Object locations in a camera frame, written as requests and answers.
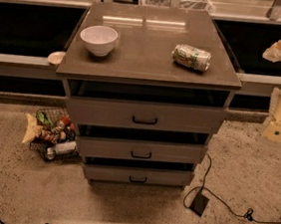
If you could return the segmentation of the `red capped bottle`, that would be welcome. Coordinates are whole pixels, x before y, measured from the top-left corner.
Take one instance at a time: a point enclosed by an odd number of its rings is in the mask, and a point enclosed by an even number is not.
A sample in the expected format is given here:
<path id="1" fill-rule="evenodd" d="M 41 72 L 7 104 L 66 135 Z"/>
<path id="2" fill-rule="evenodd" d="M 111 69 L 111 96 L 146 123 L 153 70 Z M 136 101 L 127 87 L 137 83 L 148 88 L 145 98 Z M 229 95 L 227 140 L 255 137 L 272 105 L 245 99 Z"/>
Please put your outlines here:
<path id="1" fill-rule="evenodd" d="M 61 123 L 63 123 L 65 126 L 68 126 L 71 122 L 71 119 L 68 116 L 62 116 L 60 118 Z"/>

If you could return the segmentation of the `green white soda can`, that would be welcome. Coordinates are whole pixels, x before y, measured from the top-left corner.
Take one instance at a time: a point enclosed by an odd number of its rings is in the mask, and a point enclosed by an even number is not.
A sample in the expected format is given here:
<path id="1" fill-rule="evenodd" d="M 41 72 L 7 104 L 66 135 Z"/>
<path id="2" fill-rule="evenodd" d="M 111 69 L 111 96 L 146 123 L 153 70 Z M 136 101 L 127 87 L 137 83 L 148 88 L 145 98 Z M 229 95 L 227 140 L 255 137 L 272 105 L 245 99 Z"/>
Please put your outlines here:
<path id="1" fill-rule="evenodd" d="M 211 61 L 209 52 L 191 45 L 178 44 L 171 54 L 176 63 L 200 72 L 206 72 Z"/>

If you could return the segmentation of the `grey drawer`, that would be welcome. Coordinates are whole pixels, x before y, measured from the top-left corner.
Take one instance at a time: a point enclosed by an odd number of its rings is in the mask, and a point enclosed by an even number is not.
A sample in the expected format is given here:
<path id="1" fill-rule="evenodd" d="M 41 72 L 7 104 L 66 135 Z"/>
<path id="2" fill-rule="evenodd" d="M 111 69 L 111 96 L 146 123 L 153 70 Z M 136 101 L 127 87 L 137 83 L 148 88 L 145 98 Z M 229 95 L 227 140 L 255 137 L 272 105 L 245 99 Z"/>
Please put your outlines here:
<path id="1" fill-rule="evenodd" d="M 146 185 L 185 187 L 194 177 L 193 171 L 166 169 L 128 168 L 84 164 L 84 175 L 89 180 L 127 182 Z"/>
<path id="2" fill-rule="evenodd" d="M 201 162 L 208 150 L 206 145 L 81 136 L 76 144 L 81 156 L 195 164 Z"/>
<path id="3" fill-rule="evenodd" d="M 72 122 L 110 127 L 217 133 L 225 110 L 113 99 L 66 98 Z"/>

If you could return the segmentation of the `grey bottom drawer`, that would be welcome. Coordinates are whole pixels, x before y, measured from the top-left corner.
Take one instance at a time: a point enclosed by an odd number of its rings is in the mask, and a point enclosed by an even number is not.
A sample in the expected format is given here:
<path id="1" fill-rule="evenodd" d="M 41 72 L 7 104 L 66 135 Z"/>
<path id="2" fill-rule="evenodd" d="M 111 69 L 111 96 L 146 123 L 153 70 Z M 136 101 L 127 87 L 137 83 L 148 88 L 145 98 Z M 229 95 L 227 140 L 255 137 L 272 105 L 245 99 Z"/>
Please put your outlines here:
<path id="1" fill-rule="evenodd" d="M 194 177 L 193 171 L 166 169 L 128 168 L 84 164 L 84 175 L 89 180 L 127 182 L 146 185 L 185 187 Z"/>

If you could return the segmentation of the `grey metal railing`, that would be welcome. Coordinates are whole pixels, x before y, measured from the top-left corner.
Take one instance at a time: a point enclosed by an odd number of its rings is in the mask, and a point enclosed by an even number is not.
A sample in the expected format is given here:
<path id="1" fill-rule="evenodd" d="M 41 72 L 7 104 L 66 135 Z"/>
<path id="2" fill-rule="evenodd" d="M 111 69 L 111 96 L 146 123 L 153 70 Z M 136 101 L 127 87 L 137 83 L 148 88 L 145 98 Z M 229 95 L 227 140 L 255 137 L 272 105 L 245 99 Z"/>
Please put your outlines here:
<path id="1" fill-rule="evenodd" d="M 84 9 L 92 0 L 0 0 L 3 4 L 32 4 Z M 215 19 L 281 25 L 281 0 L 206 0 Z M 52 80 L 48 59 L 0 53 L 0 74 Z"/>

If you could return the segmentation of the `yellow chip bag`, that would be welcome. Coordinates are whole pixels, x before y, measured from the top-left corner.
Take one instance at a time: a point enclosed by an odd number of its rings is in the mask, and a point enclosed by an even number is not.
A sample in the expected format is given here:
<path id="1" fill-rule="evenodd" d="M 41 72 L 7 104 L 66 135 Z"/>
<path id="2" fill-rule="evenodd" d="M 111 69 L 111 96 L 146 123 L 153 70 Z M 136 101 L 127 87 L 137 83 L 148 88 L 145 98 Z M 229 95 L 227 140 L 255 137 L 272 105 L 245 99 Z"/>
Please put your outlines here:
<path id="1" fill-rule="evenodd" d="M 33 115 L 27 113 L 26 118 L 27 129 L 25 131 L 24 138 L 22 139 L 22 142 L 24 144 L 30 143 L 35 138 L 38 138 L 41 135 L 41 131 L 43 130 L 43 127 L 37 124 L 38 120 Z"/>

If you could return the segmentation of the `grey middle drawer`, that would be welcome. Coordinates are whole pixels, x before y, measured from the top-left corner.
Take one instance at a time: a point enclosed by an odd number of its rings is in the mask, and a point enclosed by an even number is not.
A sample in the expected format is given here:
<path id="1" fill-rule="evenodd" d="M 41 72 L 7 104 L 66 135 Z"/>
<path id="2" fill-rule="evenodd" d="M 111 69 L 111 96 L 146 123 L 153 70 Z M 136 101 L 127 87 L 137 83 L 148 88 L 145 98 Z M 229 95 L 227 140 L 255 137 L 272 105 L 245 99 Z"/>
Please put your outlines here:
<path id="1" fill-rule="evenodd" d="M 81 136 L 76 144 L 81 156 L 195 164 L 201 162 L 208 150 L 206 145 Z"/>

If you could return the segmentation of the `white plastic bottle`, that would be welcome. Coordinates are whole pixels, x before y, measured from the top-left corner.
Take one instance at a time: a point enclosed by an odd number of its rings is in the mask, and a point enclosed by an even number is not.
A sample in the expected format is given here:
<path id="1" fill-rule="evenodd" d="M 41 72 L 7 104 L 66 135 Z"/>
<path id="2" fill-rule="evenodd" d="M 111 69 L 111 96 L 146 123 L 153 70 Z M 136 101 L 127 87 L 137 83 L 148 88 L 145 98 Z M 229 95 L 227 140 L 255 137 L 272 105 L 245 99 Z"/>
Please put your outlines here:
<path id="1" fill-rule="evenodd" d="M 55 145 L 55 152 L 57 154 L 65 154 L 71 151 L 76 150 L 76 142 L 75 141 L 65 141 L 60 142 Z"/>

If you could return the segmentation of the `black power adapter box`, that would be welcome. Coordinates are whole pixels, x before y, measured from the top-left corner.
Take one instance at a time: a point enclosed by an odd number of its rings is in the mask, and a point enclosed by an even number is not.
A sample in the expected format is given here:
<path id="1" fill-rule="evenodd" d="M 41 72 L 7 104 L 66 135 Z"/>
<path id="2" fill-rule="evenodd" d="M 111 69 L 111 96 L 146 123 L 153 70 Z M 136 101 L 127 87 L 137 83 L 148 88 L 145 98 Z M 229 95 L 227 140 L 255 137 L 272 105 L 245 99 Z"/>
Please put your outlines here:
<path id="1" fill-rule="evenodd" d="M 189 209 L 198 216 L 201 216 L 204 213 L 208 202 L 209 199 L 202 194 L 202 190 L 199 190 L 198 193 L 194 196 L 191 204 L 189 205 Z"/>

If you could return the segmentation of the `white ceramic bowl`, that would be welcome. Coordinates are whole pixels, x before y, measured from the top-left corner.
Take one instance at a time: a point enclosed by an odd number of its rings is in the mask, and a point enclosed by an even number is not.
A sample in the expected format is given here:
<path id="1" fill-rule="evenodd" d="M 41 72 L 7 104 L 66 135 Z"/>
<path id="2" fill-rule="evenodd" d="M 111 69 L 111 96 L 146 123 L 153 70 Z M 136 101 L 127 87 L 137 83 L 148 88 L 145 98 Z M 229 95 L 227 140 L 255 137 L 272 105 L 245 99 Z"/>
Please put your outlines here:
<path id="1" fill-rule="evenodd" d="M 80 33 L 85 48 L 96 57 L 107 56 L 115 47 L 118 37 L 114 28 L 98 25 L 87 27 Z"/>

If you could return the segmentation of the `grey drawer cabinet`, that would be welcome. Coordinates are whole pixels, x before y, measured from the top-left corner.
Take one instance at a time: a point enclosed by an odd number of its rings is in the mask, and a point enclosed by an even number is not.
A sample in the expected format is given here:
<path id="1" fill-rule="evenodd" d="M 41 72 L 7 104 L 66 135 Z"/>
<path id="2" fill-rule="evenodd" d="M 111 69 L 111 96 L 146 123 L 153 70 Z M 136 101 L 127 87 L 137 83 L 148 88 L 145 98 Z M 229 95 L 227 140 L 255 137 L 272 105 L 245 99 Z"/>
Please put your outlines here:
<path id="1" fill-rule="evenodd" d="M 113 27 L 119 38 L 113 51 L 96 58 L 76 36 L 57 69 L 66 98 L 113 99 L 160 105 L 199 107 L 227 112 L 241 88 L 209 14 L 128 4 L 95 3 L 82 25 Z M 178 45 L 207 51 L 206 72 L 176 63 Z M 215 134 L 76 124 L 81 137 L 206 145 Z M 83 165 L 193 171 L 195 163 L 81 156 Z"/>

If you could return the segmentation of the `grey top drawer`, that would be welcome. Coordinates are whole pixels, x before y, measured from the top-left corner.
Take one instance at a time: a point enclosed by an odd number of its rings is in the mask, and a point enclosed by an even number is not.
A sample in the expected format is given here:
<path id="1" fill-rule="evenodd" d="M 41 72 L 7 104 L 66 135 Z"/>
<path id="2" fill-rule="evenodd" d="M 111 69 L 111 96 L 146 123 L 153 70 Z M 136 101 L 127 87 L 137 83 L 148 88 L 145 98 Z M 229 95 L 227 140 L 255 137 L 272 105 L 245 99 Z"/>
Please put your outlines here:
<path id="1" fill-rule="evenodd" d="M 225 110 L 113 99 L 66 98 L 72 122 L 110 127 L 217 133 Z"/>

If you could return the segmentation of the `white mesh bin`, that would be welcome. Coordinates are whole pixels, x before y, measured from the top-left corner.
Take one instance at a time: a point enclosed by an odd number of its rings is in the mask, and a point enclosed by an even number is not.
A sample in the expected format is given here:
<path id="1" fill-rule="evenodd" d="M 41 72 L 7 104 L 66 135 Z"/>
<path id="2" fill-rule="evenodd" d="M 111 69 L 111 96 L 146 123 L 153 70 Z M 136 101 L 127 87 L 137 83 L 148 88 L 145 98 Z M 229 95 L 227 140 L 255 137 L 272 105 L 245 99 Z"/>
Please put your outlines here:
<path id="1" fill-rule="evenodd" d="M 193 11 L 215 11 L 211 0 L 140 0 L 140 5 L 155 7 L 172 7 Z"/>

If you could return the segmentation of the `green snack bag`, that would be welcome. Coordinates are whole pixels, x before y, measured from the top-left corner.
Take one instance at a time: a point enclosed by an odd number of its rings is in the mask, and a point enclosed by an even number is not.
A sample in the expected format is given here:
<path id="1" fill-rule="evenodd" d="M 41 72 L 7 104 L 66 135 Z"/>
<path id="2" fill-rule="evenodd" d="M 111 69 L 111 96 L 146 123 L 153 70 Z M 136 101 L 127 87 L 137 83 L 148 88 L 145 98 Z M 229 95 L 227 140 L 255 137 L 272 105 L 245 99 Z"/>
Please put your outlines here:
<path id="1" fill-rule="evenodd" d="M 43 126 L 52 126 L 51 121 L 48 119 L 44 112 L 37 112 L 36 119 L 43 125 Z"/>

